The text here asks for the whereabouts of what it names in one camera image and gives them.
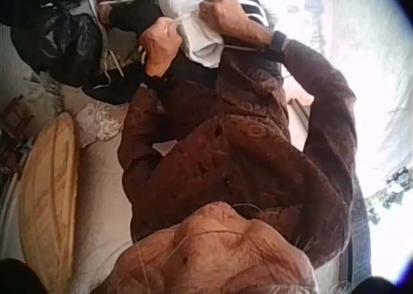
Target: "wrinkled skin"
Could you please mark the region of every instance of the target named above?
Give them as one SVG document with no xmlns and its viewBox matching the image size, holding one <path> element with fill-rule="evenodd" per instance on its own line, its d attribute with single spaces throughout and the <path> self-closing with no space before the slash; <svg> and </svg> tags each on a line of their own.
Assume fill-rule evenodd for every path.
<svg viewBox="0 0 413 294">
<path fill-rule="evenodd" d="M 213 202 L 124 251 L 93 293 L 316 290 L 314 270 L 302 251 L 268 224 L 246 220 L 228 204 Z"/>
</svg>

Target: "brown patterned jacket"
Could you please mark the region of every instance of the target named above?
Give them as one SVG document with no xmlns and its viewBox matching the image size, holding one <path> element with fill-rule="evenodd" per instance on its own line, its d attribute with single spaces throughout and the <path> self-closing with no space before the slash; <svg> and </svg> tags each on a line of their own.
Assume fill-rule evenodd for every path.
<svg viewBox="0 0 413 294">
<path fill-rule="evenodd" d="M 290 41 L 285 66 L 314 96 L 303 152 L 290 142 L 276 64 L 226 51 L 215 90 L 178 82 L 161 102 L 178 144 L 164 157 L 152 148 L 157 96 L 138 89 L 119 147 L 123 187 L 139 240 L 182 221 L 212 201 L 264 220 L 304 250 L 315 268 L 339 254 L 350 236 L 356 100 L 343 74 L 309 47 Z"/>
</svg>

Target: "hand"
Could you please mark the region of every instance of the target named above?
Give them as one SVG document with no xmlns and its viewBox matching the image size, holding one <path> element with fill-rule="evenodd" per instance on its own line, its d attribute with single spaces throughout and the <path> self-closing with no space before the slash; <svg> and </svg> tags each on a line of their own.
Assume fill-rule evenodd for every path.
<svg viewBox="0 0 413 294">
<path fill-rule="evenodd" d="M 250 19 L 237 0 L 204 0 L 199 4 L 199 18 L 220 34 L 244 38 Z"/>
<path fill-rule="evenodd" d="M 148 55 L 146 73 L 162 77 L 175 59 L 182 38 L 176 32 L 174 20 L 160 17 L 142 33 L 139 42 Z"/>
</svg>

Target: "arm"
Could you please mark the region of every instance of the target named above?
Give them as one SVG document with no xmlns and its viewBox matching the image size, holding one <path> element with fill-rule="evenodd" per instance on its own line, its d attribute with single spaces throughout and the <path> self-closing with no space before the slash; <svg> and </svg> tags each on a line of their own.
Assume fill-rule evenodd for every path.
<svg viewBox="0 0 413 294">
<path fill-rule="evenodd" d="M 123 189 L 130 202 L 161 160 L 161 154 L 152 148 L 157 124 L 157 97 L 155 91 L 139 87 L 129 104 L 117 151 L 124 170 Z"/>
<path fill-rule="evenodd" d="M 157 129 L 157 94 L 154 89 L 168 70 L 179 50 L 182 39 L 176 33 L 173 20 L 159 18 L 154 25 L 142 33 L 139 42 L 148 54 L 145 72 L 152 84 L 137 90 L 129 105 L 118 149 L 119 162 L 124 170 L 122 183 L 131 203 L 137 200 L 136 191 L 150 177 L 162 156 L 152 148 Z"/>
<path fill-rule="evenodd" d="M 205 0 L 199 9 L 200 17 L 222 34 L 262 48 L 272 42 L 273 31 L 249 20 L 236 0 Z M 343 74 L 322 55 L 288 39 L 280 47 L 289 72 L 314 96 L 304 153 L 314 164 L 311 176 L 323 187 L 308 186 L 296 245 L 319 267 L 340 253 L 350 236 L 356 98 Z"/>
</svg>

